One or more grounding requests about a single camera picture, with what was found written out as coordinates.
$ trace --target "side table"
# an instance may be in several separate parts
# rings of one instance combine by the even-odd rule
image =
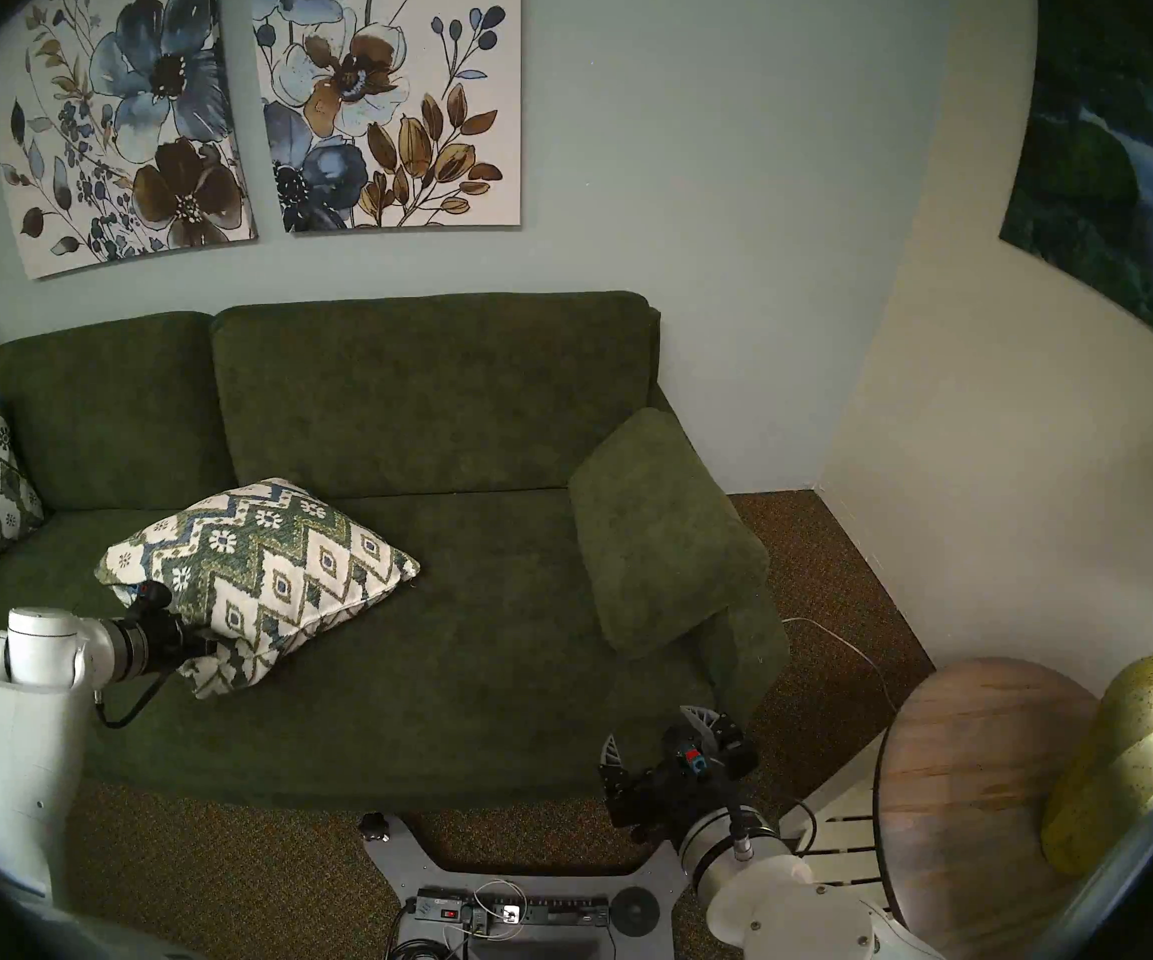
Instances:
[[[973,659],[902,705],[874,783],[895,916],[947,960],[1022,958],[1078,887],[1043,860],[1043,801],[1097,700],[1040,665]]]

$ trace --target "wall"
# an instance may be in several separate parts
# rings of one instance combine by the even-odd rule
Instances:
[[[943,665],[1153,650],[1153,333],[1002,242],[1034,0],[956,0],[910,241],[820,491]]]
[[[523,0],[521,230],[287,237],[248,0],[220,0],[261,240],[28,281],[0,342],[165,309],[630,288],[725,489],[812,484],[910,229],[949,0]]]

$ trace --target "light blue wall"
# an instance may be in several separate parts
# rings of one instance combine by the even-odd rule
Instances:
[[[523,0],[522,228],[314,239],[279,220],[248,12],[220,0],[259,240],[30,281],[0,188],[0,342],[241,302],[634,289],[723,487],[814,484],[919,199],[950,0]]]

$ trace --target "yellow lamp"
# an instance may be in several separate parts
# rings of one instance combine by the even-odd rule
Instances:
[[[1088,874],[1150,809],[1153,653],[1123,668],[1105,690],[1075,762],[1043,807],[1043,855],[1063,874]]]

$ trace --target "couch backrest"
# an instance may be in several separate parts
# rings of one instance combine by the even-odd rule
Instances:
[[[213,360],[234,473],[354,498],[556,487],[647,405],[627,292],[238,307]]]
[[[209,325],[163,312],[0,346],[12,438],[47,506],[184,508],[234,486]]]

